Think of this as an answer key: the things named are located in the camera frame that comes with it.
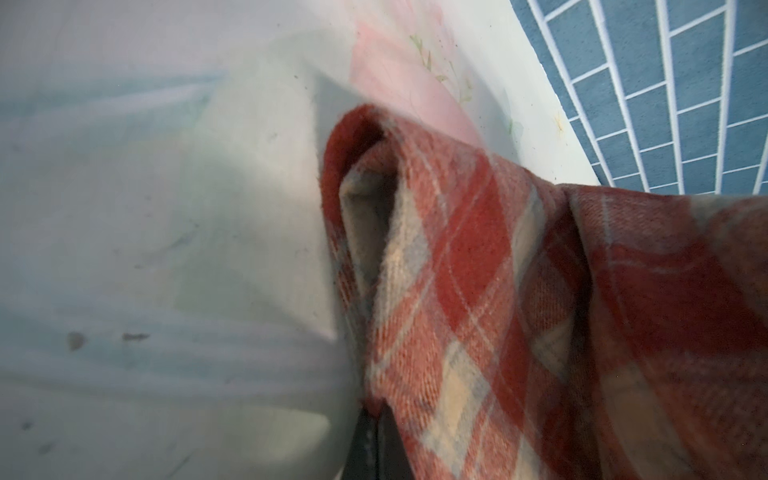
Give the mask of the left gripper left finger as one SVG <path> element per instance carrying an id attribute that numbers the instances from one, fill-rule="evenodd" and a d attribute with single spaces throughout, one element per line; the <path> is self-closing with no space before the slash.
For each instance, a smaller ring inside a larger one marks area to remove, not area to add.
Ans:
<path id="1" fill-rule="evenodd" d="M 377 480 L 378 475 L 378 419 L 366 408 L 362 408 L 357 418 L 341 479 Z"/>

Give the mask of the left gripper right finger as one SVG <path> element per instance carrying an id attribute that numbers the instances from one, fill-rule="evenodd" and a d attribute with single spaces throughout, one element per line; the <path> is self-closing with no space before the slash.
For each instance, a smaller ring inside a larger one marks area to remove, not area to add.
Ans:
<path id="1" fill-rule="evenodd" d="M 377 420 L 377 479 L 415 479 L 393 410 L 386 403 Z"/>

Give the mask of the red plaid skirt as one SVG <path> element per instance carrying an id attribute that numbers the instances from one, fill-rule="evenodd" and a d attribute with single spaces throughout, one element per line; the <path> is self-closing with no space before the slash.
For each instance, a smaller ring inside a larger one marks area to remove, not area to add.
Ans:
<path id="1" fill-rule="evenodd" d="M 415 479 L 763 479 L 767 200 L 555 185 L 375 105 L 323 215 Z"/>

